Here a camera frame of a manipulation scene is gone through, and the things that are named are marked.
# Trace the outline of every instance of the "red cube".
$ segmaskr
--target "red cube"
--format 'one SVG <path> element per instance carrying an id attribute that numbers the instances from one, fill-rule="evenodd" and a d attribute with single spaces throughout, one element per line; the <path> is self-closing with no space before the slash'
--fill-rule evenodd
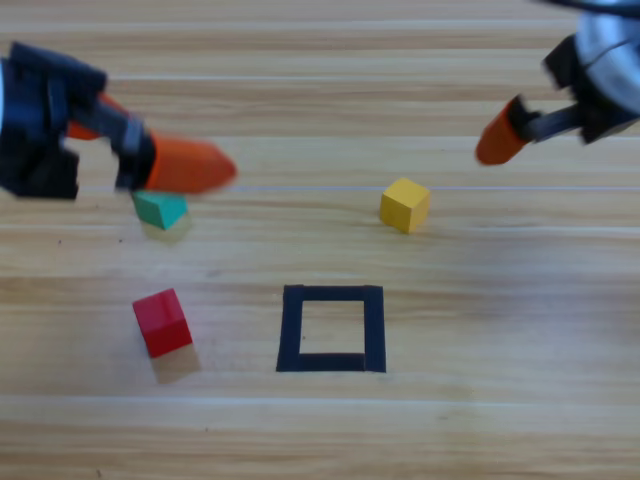
<path id="1" fill-rule="evenodd" d="M 137 300 L 133 311 L 151 358 L 193 343 L 174 289 Z"/>

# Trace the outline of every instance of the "wooden block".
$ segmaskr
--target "wooden block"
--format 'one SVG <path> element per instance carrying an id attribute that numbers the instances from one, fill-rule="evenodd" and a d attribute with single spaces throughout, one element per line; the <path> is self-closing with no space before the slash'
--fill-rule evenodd
<path id="1" fill-rule="evenodd" d="M 400 178 L 382 194 L 380 220 L 401 232 L 411 233 L 427 219 L 430 202 L 429 190 Z"/>
<path id="2" fill-rule="evenodd" d="M 174 289 L 135 301 L 133 311 L 151 358 L 192 343 L 189 326 Z"/>
<path id="3" fill-rule="evenodd" d="M 171 228 L 187 213 L 187 200 L 181 195 L 135 192 L 133 203 L 140 220 L 163 230 Z"/>

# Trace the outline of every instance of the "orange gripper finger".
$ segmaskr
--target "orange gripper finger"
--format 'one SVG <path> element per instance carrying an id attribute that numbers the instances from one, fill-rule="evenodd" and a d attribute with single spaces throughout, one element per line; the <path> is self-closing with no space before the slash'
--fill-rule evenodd
<path id="1" fill-rule="evenodd" d="M 145 189 L 199 194 L 224 187 L 235 179 L 235 164 L 215 145 L 150 134 L 156 155 Z"/>
<path id="2" fill-rule="evenodd" d="M 107 105 L 115 108 L 116 110 L 120 110 L 121 112 L 127 111 L 123 106 L 113 100 L 106 93 L 100 95 L 100 100 L 102 100 Z M 77 140 L 95 140 L 99 136 L 100 135 L 98 135 L 97 133 L 81 125 L 78 125 L 76 122 L 69 122 L 69 130 L 67 131 L 67 137 L 69 138 L 75 138 Z"/>
<path id="3" fill-rule="evenodd" d="M 502 165 L 515 157 L 529 143 L 522 140 L 509 121 L 513 101 L 482 132 L 476 146 L 476 158 L 483 165 Z"/>

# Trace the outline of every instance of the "gray metal part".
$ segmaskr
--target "gray metal part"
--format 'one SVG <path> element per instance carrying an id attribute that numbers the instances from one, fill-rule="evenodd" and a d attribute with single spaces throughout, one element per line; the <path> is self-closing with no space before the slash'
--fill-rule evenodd
<path id="1" fill-rule="evenodd" d="M 76 108 L 72 118 L 80 125 L 109 139 L 118 155 L 137 155 L 144 136 L 142 120 L 120 112 L 103 101 L 96 102 L 93 110 Z"/>
<path id="2" fill-rule="evenodd" d="M 589 78 L 621 108 L 640 115 L 640 21 L 585 13 L 576 47 Z"/>
<path id="3" fill-rule="evenodd" d="M 571 105 L 542 115 L 529 122 L 527 131 L 534 142 L 544 142 L 551 137 L 580 128 L 580 112 L 578 105 Z"/>

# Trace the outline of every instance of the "teal cube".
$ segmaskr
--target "teal cube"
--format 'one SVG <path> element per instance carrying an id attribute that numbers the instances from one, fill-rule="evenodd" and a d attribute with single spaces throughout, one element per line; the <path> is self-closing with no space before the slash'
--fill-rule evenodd
<path id="1" fill-rule="evenodd" d="M 187 199 L 181 195 L 140 191 L 133 194 L 133 203 L 140 220 L 162 230 L 187 213 Z"/>

